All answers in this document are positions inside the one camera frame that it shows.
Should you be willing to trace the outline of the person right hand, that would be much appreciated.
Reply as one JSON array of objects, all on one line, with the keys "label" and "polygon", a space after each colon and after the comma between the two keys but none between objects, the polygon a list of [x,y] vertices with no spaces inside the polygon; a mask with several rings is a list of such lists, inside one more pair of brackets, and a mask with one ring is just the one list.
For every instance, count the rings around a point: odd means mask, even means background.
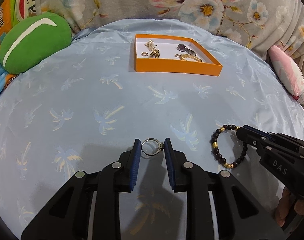
[{"label": "person right hand", "polygon": [[275,210],[275,220],[277,224],[282,227],[286,221],[286,217],[294,203],[294,211],[304,216],[304,199],[291,200],[291,192],[287,187],[283,188],[282,197],[279,200],[278,206]]}]

